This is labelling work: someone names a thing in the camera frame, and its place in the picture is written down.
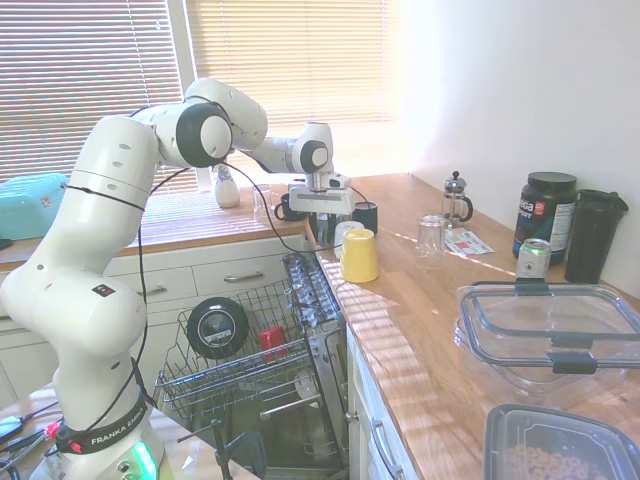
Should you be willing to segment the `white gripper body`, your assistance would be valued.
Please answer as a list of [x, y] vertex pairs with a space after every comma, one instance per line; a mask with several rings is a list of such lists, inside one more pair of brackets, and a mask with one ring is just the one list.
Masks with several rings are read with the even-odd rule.
[[351, 215], [354, 199], [349, 188], [313, 191], [304, 184], [289, 188], [290, 208], [297, 212]]

